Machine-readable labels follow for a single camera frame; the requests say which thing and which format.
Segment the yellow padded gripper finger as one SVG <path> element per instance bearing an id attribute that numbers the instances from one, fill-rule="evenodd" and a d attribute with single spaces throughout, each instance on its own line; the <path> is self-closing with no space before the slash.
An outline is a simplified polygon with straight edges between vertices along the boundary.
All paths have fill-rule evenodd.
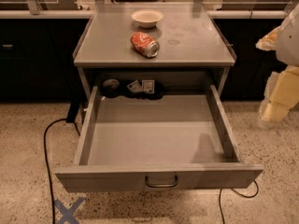
<path id="1" fill-rule="evenodd" d="M 259 39 L 256 43 L 256 48 L 264 51 L 275 50 L 278 42 L 279 26 L 273 29 L 270 33 Z"/>
<path id="2" fill-rule="evenodd" d="M 281 73 L 273 72 L 267 80 L 259 108 L 259 126 L 265 129 L 277 126 L 298 104 L 299 67 L 288 65 Z"/>

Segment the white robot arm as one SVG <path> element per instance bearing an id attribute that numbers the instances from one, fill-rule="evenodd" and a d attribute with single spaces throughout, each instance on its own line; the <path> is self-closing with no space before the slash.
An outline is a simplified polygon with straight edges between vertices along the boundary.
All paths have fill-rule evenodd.
<path id="1" fill-rule="evenodd" d="M 268 78 L 259 109 L 259 125 L 272 128 L 299 104 L 299 5 L 279 27 L 261 38 L 256 48 L 274 50 L 277 59 L 287 65 L 284 71 L 273 72 Z"/>

